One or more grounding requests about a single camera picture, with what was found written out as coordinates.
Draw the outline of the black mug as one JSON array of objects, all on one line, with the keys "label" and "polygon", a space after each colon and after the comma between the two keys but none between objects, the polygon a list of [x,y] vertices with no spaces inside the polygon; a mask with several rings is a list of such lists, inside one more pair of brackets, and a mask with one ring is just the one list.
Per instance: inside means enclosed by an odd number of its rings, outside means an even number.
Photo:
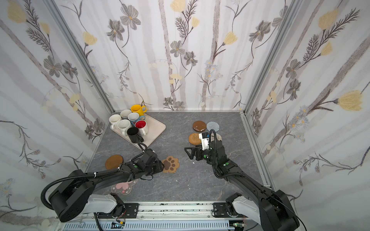
[{"label": "black mug", "polygon": [[132,143],[141,143],[144,141],[143,137],[139,132],[139,129],[136,127],[129,128],[127,130],[127,136],[129,137]]}]

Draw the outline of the light brown cork coaster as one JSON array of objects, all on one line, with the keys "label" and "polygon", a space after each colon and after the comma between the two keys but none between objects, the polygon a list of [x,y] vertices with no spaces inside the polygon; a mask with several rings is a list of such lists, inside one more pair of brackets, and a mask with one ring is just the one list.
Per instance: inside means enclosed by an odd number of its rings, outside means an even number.
[{"label": "light brown cork coaster", "polygon": [[113,155],[109,157],[105,162],[105,168],[107,170],[118,168],[123,163],[123,157],[120,155]]}]

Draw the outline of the pink flower shaped coaster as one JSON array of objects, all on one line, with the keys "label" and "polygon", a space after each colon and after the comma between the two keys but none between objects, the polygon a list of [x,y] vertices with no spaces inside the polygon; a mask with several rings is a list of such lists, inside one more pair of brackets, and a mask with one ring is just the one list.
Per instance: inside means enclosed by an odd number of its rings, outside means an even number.
[{"label": "pink flower shaped coaster", "polygon": [[138,180],[130,182],[121,182],[111,187],[111,192],[115,194],[128,195],[131,193],[133,186],[137,184]]}]

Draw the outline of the rattan woven round coaster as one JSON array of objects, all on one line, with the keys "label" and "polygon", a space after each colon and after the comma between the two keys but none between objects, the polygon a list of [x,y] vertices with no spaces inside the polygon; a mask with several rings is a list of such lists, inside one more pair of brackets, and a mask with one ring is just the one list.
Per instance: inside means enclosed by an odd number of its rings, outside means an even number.
[{"label": "rattan woven round coaster", "polygon": [[199,138],[199,133],[190,134],[188,141],[192,145],[201,145],[201,139]]}]

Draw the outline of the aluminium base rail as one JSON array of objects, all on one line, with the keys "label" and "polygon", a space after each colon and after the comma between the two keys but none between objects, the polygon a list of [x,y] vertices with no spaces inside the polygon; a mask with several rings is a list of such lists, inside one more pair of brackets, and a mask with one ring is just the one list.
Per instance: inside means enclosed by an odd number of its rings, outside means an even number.
[{"label": "aluminium base rail", "polygon": [[98,218],[80,215],[72,221],[58,223],[55,231],[260,231],[252,219],[214,218],[214,201],[128,202],[138,203],[136,218]]}]

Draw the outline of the brown paw shaped coaster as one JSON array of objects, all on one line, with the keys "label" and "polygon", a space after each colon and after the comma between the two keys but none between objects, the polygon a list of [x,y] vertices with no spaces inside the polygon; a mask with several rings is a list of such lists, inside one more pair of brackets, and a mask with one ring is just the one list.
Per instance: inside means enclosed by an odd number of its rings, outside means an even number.
[{"label": "brown paw shaped coaster", "polygon": [[173,156],[167,157],[165,160],[162,160],[164,165],[163,173],[175,173],[180,167],[179,159]]}]

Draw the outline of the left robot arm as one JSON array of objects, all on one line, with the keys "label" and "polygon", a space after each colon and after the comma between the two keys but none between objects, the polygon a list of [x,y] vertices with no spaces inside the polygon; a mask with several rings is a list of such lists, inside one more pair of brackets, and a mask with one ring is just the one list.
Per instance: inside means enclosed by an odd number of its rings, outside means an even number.
[{"label": "left robot arm", "polygon": [[148,149],[115,169],[90,173],[75,170],[69,176],[46,185],[40,199],[45,207],[55,211],[61,222],[87,213],[119,217],[126,208],[117,194],[95,195],[94,192],[123,182],[144,180],[147,176],[163,172],[164,167],[157,154]]}]

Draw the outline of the plain white mug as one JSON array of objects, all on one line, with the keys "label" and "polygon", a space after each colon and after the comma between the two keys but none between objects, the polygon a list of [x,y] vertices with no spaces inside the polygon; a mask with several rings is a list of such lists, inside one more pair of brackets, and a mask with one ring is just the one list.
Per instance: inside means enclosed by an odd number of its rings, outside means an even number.
[{"label": "plain white mug", "polygon": [[112,130],[117,129],[118,123],[122,120],[122,117],[119,114],[114,114],[110,116],[109,122],[111,123],[110,128]]}]

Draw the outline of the blue floral mug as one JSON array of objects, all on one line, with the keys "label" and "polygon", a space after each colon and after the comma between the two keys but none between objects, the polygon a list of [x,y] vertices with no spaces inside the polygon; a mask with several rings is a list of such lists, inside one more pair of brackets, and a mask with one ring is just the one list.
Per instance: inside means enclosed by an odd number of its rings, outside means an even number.
[{"label": "blue floral mug", "polygon": [[140,120],[145,120],[145,116],[141,116],[139,115],[138,113],[136,112],[131,112],[128,116],[127,116],[128,120],[131,122],[132,126],[134,127],[135,124],[140,121]]}]

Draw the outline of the dark brown round coaster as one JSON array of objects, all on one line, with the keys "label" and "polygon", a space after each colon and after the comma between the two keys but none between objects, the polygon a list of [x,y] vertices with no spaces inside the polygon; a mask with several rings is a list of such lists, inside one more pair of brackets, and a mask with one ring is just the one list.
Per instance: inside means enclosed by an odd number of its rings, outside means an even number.
[{"label": "dark brown round coaster", "polygon": [[192,128],[196,132],[204,132],[207,129],[207,125],[203,121],[196,121],[193,123]]}]

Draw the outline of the blue grey woven coaster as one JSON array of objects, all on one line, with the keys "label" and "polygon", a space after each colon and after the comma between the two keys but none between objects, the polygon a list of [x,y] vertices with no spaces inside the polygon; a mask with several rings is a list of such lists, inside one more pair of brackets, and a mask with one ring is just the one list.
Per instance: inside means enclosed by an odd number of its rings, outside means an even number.
[{"label": "blue grey woven coaster", "polygon": [[210,121],[206,124],[206,128],[208,131],[214,130],[215,132],[218,132],[220,130],[220,125],[217,122]]}]

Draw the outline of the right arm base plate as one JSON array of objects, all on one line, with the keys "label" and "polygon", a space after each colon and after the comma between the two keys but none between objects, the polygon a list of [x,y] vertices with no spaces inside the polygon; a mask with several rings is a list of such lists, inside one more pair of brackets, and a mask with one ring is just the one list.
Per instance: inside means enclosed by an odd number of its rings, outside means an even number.
[{"label": "right arm base plate", "polygon": [[214,218],[237,218],[240,217],[235,209],[227,202],[213,203],[212,216]]}]

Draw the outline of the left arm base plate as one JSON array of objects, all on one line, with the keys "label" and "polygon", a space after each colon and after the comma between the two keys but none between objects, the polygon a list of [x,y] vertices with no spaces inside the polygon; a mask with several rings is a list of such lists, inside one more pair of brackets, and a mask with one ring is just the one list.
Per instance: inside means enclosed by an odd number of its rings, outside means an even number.
[{"label": "left arm base plate", "polygon": [[136,218],[139,211],[138,203],[117,204],[110,213],[97,213],[98,218]]}]

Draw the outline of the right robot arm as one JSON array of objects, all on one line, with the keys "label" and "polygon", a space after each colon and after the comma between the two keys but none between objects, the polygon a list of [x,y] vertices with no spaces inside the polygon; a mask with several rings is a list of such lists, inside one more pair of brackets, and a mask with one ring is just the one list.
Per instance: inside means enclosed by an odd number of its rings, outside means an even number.
[{"label": "right robot arm", "polygon": [[190,159],[207,161],[217,178],[236,185],[243,192],[230,197],[231,207],[237,214],[254,220],[264,231],[295,231],[300,227],[299,218],[287,195],[281,190],[273,191],[259,184],[244,173],[226,156],[221,141],[210,142],[206,149],[197,145],[186,147],[184,151]]}]

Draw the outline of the white mug red inside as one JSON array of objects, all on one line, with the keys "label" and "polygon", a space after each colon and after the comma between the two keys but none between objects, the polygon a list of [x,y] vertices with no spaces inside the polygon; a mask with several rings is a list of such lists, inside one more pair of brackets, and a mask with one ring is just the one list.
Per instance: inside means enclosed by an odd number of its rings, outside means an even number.
[{"label": "white mug red inside", "polygon": [[149,132],[149,126],[145,120],[140,120],[135,123],[135,127],[138,128],[138,131],[141,136],[148,135]]}]

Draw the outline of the yellow mug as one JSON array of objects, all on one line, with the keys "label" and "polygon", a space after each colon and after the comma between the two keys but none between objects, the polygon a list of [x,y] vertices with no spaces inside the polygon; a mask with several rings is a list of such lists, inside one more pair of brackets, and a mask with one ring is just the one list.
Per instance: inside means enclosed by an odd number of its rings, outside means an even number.
[{"label": "yellow mug", "polygon": [[146,111],[147,111],[147,108],[145,105],[133,105],[131,107],[131,112],[138,113],[140,116],[143,116]]}]

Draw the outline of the white speckled mug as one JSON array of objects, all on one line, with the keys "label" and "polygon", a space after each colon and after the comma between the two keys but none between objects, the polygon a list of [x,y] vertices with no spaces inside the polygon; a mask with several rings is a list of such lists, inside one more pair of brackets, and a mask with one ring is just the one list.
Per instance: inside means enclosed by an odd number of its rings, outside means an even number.
[{"label": "white speckled mug", "polygon": [[117,124],[117,128],[120,130],[122,136],[127,136],[128,129],[132,127],[130,120],[123,119]]}]

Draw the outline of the white grey mug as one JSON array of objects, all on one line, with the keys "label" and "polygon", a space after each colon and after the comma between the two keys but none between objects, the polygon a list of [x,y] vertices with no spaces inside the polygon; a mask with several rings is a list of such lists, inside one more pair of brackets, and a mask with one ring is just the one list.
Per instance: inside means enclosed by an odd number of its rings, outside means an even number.
[{"label": "white grey mug", "polygon": [[128,116],[132,113],[130,109],[124,109],[120,112],[120,116],[122,119],[128,119]]}]

